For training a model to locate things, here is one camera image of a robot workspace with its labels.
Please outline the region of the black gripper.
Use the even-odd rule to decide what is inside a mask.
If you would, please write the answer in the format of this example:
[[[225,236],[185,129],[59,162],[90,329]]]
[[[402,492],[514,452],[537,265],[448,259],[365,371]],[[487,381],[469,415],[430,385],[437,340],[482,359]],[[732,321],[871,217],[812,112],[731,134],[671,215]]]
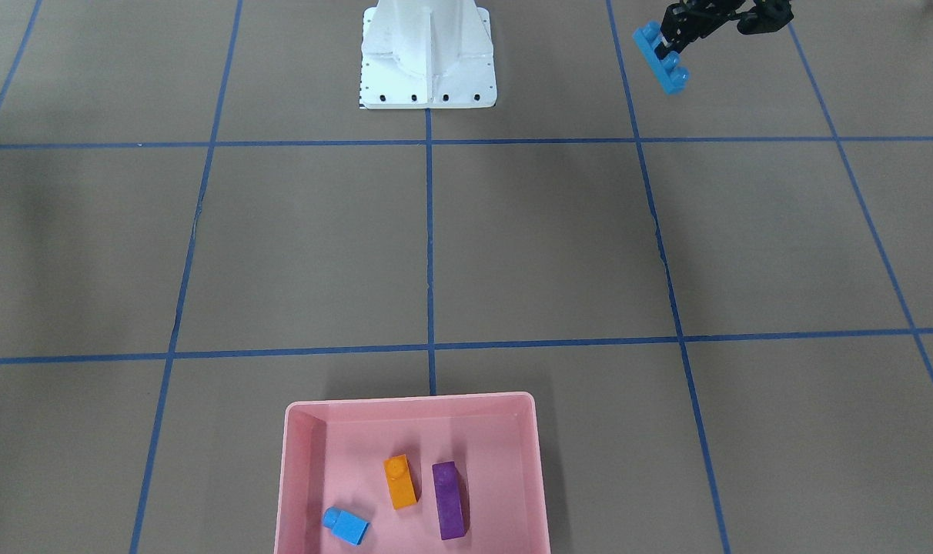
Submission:
[[[736,21],[741,29],[741,6],[745,1],[677,1],[667,5],[660,23],[661,45],[666,55],[682,53],[686,46],[706,38],[727,22]]]

